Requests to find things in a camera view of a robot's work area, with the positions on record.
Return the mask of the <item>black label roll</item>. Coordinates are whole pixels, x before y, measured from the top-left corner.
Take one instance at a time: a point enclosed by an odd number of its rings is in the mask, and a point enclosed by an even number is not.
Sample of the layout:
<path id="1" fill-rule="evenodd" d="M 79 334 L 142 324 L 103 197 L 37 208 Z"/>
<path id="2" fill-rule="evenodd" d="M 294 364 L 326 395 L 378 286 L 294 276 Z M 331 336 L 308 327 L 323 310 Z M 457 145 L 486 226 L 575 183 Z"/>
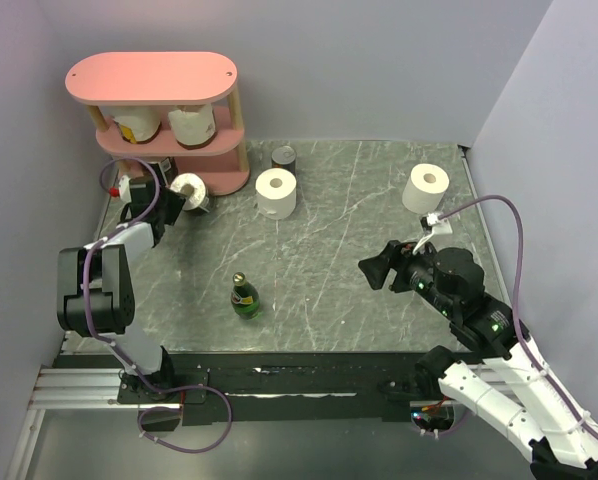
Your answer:
<path id="1" fill-rule="evenodd" d="M 148 164 L 155 171 L 160 184 L 163 186 L 170 186 L 178 176 L 178 168 L 173 157 L 151 159 Z"/>
<path id="2" fill-rule="evenodd" d="M 175 193 L 185 197 L 182 209 L 195 214 L 209 213 L 213 202 L 208 187 L 196 174 L 183 173 L 178 175 L 170 185 Z"/>

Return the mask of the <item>beige paper roll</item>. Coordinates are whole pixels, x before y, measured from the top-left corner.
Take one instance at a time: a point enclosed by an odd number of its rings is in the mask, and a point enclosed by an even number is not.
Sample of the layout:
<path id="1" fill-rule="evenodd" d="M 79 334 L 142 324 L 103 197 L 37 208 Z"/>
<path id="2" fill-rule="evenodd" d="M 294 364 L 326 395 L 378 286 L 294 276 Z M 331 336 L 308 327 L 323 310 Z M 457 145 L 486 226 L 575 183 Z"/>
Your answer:
<path id="1" fill-rule="evenodd" d="M 175 140 L 186 149 L 202 148 L 217 133 L 211 104 L 175 106 L 168 112 L 168 121 Z"/>

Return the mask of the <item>beige roll yellow label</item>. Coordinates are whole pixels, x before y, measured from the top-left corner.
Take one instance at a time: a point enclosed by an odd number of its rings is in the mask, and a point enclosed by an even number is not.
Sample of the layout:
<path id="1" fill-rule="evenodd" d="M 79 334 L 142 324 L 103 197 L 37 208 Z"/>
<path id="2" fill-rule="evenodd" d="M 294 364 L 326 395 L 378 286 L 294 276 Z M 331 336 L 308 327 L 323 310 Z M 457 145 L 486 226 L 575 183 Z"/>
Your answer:
<path id="1" fill-rule="evenodd" d="M 122 138 L 132 144 L 150 142 L 159 132 L 159 114 L 149 106 L 112 106 L 110 115 Z"/>

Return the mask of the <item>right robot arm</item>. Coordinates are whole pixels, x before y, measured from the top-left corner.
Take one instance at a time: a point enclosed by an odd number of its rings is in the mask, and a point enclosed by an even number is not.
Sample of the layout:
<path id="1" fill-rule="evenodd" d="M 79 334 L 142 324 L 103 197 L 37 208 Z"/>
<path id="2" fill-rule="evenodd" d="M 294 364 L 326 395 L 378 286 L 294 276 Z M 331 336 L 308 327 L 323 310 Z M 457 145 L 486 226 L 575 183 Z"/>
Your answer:
<path id="1" fill-rule="evenodd" d="M 481 418 L 521 453 L 536 479 L 598 479 L 598 424 L 571 395 L 559 395 L 561 383 L 549 380 L 528 330 L 514 328 L 511 308 L 486 292 L 484 271 L 470 251 L 391 240 L 358 266 L 374 290 L 394 271 L 390 290 L 418 294 L 513 392 L 503 394 L 437 346 L 415 366 L 423 396 L 449 397 Z"/>

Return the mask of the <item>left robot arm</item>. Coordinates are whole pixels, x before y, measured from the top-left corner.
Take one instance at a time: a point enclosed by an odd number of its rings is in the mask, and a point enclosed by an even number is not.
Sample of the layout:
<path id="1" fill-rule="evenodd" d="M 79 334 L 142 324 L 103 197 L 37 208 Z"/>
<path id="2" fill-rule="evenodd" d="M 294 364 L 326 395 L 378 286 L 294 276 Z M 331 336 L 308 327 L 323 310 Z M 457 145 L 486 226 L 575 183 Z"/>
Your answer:
<path id="1" fill-rule="evenodd" d="M 126 186 L 129 218 L 91 244 L 59 252 L 57 317 L 63 330 L 105 345 L 121 363 L 128 387 L 164 402 L 175 394 L 177 377 L 166 349 L 134 322 L 130 265 L 160 243 L 185 199 L 149 175 Z"/>

